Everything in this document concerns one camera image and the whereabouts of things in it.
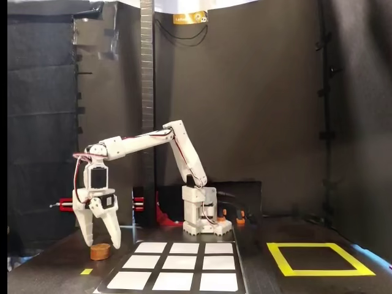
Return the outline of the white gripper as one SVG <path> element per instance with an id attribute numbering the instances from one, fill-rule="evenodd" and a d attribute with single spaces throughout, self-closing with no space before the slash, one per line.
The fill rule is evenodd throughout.
<path id="1" fill-rule="evenodd" d="M 108 167 L 104 163 L 87 164 L 83 170 L 82 188 L 72 191 L 72 208 L 88 247 L 93 244 L 92 214 L 104 222 L 113 247 L 121 247 L 121 229 L 117 218 L 118 200 L 108 187 Z"/>

